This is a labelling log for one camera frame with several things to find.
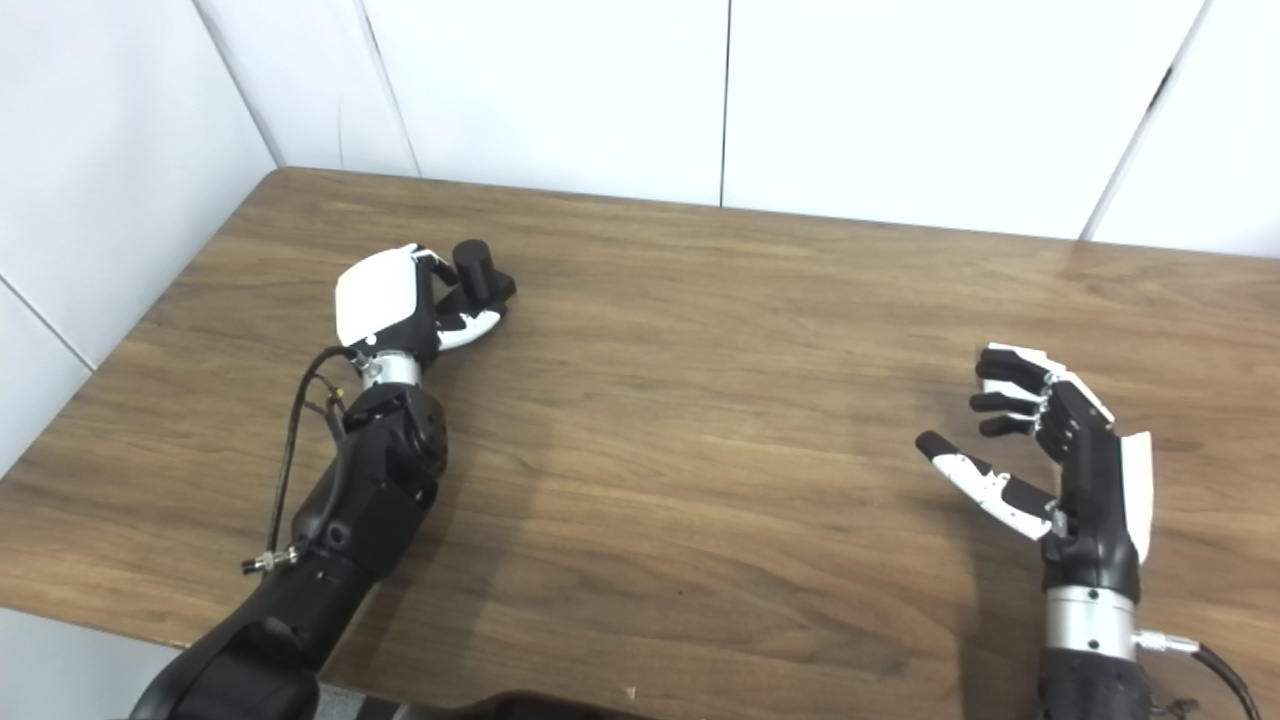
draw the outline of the black robotic arm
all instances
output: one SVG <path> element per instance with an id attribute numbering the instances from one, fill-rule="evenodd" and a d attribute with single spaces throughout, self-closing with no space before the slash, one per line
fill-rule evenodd
<path id="1" fill-rule="evenodd" d="M 1046 642 L 1039 669 L 1039 720 L 1147 720 L 1185 715 L 1194 701 L 1152 702 L 1137 648 L 1190 655 L 1231 685 L 1251 720 L 1248 688 L 1201 643 L 1137 630 L 1139 569 L 1151 547 L 1151 434 L 1119 437 L 1115 416 L 1065 365 L 1039 350 L 991 343 L 978 360 L 982 392 L 969 405 L 1001 413 L 983 436 L 1027 434 L 1061 466 L 1051 495 L 961 452 L 934 432 L 915 445 L 983 510 L 1039 543 Z"/>
<path id="2" fill-rule="evenodd" d="M 247 561 L 256 591 L 229 618 L 174 659 L 151 683 L 136 720 L 306 720 L 315 714 L 316 673 L 361 601 L 399 564 L 436 495 L 448 462 L 440 404 L 422 373 L 442 348 L 497 327 L 515 282 L 489 249 L 468 240 L 453 264 L 406 246 L 347 270 L 335 292 L 342 346 L 321 352 L 303 375 L 282 470 L 306 389 L 328 357 L 346 356 L 364 392 L 332 424 L 337 456 L 303 501 L 291 542 Z M 452 286 L 439 302 L 435 281 Z"/>

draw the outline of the black cable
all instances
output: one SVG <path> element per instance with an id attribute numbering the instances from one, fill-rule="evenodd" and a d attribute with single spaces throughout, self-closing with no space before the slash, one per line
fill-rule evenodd
<path id="1" fill-rule="evenodd" d="M 1235 697 L 1240 700 L 1240 705 L 1244 706 L 1244 714 L 1249 720 L 1261 720 L 1262 716 L 1258 715 L 1258 706 L 1253 702 L 1253 696 L 1249 694 L 1249 687 L 1244 684 L 1244 678 L 1242 678 L 1220 655 L 1208 648 L 1208 646 L 1201 643 L 1201 648 L 1192 653 L 1192 657 L 1204 664 L 1206 667 L 1213 671 L 1215 675 L 1222 679 L 1224 683 Z"/>
<path id="2" fill-rule="evenodd" d="M 280 536 L 280 515 L 284 512 L 284 497 L 289 489 L 289 471 L 293 466 L 293 447 L 298 441 L 298 421 L 302 419 L 302 407 L 307 402 L 307 387 L 311 386 L 311 380 L 316 377 L 316 372 L 320 370 L 320 365 L 323 365 L 325 360 L 337 357 L 338 355 L 342 355 L 348 360 L 355 360 L 358 356 L 353 348 L 343 347 L 340 345 L 321 350 L 320 354 L 311 360 L 311 364 L 307 365 L 306 372 L 302 373 L 302 380 L 298 382 L 298 391 L 293 396 L 293 406 L 289 409 L 289 425 L 284 433 L 284 455 L 280 457 L 280 475 L 275 480 L 275 502 L 271 503 L 271 523 L 268 525 L 266 533 L 266 548 L 270 552 L 275 552 L 276 541 L 279 541 Z"/>
<path id="3" fill-rule="evenodd" d="M 1178 720 L 1187 720 L 1187 716 L 1192 712 L 1199 710 L 1199 702 L 1194 698 L 1183 697 L 1178 698 L 1169 705 L 1153 705 L 1151 706 L 1152 717 L 1176 717 Z"/>
<path id="4" fill-rule="evenodd" d="M 329 488 L 329 500 L 324 503 L 324 510 L 320 512 L 320 520 L 316 521 L 315 530 L 311 537 L 307 538 L 307 544 L 316 542 L 320 533 L 325 530 L 329 521 L 333 520 L 333 514 L 338 509 L 338 501 L 342 498 L 343 492 L 347 489 L 347 473 L 346 473 L 346 437 L 347 433 L 342 427 L 342 418 L 335 414 L 334 407 L 343 407 L 342 398 L 333 393 L 325 402 L 325 415 L 324 421 L 329 425 L 329 434 L 333 436 L 334 446 L 337 446 L 337 456 L 333 461 L 333 486 Z"/>

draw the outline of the metal connector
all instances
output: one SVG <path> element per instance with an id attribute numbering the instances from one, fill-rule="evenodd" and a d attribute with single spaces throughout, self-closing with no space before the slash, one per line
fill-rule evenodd
<path id="1" fill-rule="evenodd" d="M 412 355 L 401 350 L 384 350 L 374 355 L 367 369 L 361 370 L 361 375 L 365 380 L 365 389 L 381 383 L 422 387 L 422 366 Z"/>
<path id="2" fill-rule="evenodd" d="M 1151 652 L 1176 652 L 1180 655 L 1199 652 L 1199 642 L 1158 630 L 1138 630 L 1133 634 L 1133 642 L 1142 650 Z"/>
<path id="3" fill-rule="evenodd" d="M 357 352 L 351 360 L 351 364 L 356 366 L 356 370 L 360 372 L 362 378 L 376 378 L 378 374 L 383 372 L 381 366 L 379 366 L 378 363 L 374 363 L 364 352 Z"/>
<path id="4" fill-rule="evenodd" d="M 301 556 L 302 553 L 298 552 L 297 546 L 291 544 L 284 550 L 276 552 L 268 551 L 252 560 L 241 562 L 241 573 L 246 575 L 270 573 L 276 565 L 293 565 Z"/>

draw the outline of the wood grain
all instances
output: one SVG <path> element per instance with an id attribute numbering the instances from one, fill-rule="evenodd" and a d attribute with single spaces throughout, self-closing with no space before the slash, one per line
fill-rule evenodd
<path id="1" fill-rule="evenodd" d="M 1140 621 L 1280 711 L 1280 263 L 316 170 L 264 181 L 0 483 L 0 603 L 207 630 L 251 588 L 334 279 L 467 237 L 520 295 L 431 370 L 445 487 L 328 679 L 672 720 L 1025 717 L 1036 550 L 911 445 L 934 428 L 1051 482 L 1033 443 L 977 438 L 972 360 L 1001 340 L 1153 430 Z M 1149 667 L 1236 716 L 1206 671 Z"/>

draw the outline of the robot finger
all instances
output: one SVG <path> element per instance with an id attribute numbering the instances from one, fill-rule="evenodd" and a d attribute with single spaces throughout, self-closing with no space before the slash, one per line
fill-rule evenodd
<path id="1" fill-rule="evenodd" d="M 1007 473 L 996 473 L 989 462 L 960 452 L 936 432 L 920 433 L 915 447 L 992 518 L 1030 539 L 1048 533 L 1056 505 L 1052 495 Z"/>
<path id="2" fill-rule="evenodd" d="M 1034 418 L 1041 411 L 1039 400 L 1011 397 L 1002 392 L 982 392 L 969 398 L 969 409 L 975 413 L 1010 413 Z"/>
<path id="3" fill-rule="evenodd" d="M 1059 368 L 1062 365 L 1038 350 L 991 343 L 979 355 L 974 370 L 984 380 L 1010 382 L 1032 396 L 1041 396 Z"/>
<path id="4" fill-rule="evenodd" d="M 415 260 L 426 263 L 431 269 L 431 273 L 444 281 L 444 284 L 449 287 L 458 284 L 458 273 L 453 269 L 453 265 L 449 265 L 448 260 L 440 258 L 439 254 L 430 247 L 422 247 L 421 245 L 412 245 L 410 247 L 413 249 L 411 250 L 410 256 Z"/>
<path id="5" fill-rule="evenodd" d="M 978 432 L 982 433 L 982 437 L 1029 436 L 1034 429 L 1034 419 L 1018 415 L 1000 415 L 978 423 Z"/>
<path id="6" fill-rule="evenodd" d="M 1036 395 L 1033 392 L 1027 392 L 1025 389 L 1023 389 L 1018 384 L 1011 383 L 1009 380 L 983 379 L 982 383 L 980 383 L 980 386 L 982 386 L 982 392 L 984 392 L 984 393 L 998 392 L 1000 395 L 1004 395 L 1005 397 L 1012 397 L 1012 398 L 1016 398 L 1016 400 L 1029 400 L 1032 402 L 1041 402 L 1041 401 L 1044 400 L 1043 395 Z"/>
<path id="7" fill-rule="evenodd" d="M 456 315 L 451 318 L 448 324 L 458 324 L 461 327 L 445 329 L 442 323 L 442 329 L 436 332 L 440 337 L 440 351 L 453 350 L 456 347 L 462 347 L 463 345 L 471 345 L 472 342 L 484 337 L 489 331 L 498 327 L 498 322 L 502 320 L 502 313 L 495 310 L 484 310 L 475 318 L 470 315 Z"/>

